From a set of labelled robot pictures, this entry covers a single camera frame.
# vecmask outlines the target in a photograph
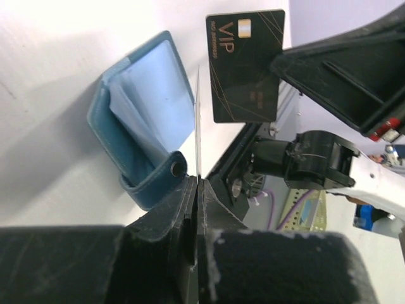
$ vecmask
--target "wallet snap button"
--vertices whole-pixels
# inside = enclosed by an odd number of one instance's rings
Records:
[[[175,161],[170,167],[170,172],[174,177],[179,177],[183,172],[183,165]]]

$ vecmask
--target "red component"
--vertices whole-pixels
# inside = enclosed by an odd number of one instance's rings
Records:
[[[390,129],[396,130],[400,124],[401,121],[398,118],[392,117],[388,119],[387,122],[383,124],[377,131],[375,131],[373,135],[369,136],[369,138],[372,141],[379,141],[385,133],[387,133]]]

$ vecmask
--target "black vip card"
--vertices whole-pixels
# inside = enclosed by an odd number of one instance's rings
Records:
[[[206,19],[215,122],[274,122],[280,79],[270,72],[282,52],[283,10]]]

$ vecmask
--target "blue leather wallet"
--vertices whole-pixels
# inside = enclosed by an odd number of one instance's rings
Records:
[[[187,162],[177,149],[194,130],[194,98],[169,32],[103,74],[87,121],[143,210],[181,183]]]

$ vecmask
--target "card chip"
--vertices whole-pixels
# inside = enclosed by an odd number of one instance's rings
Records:
[[[250,19],[239,19],[238,20],[238,37],[239,38],[250,38],[252,32],[251,20]]]

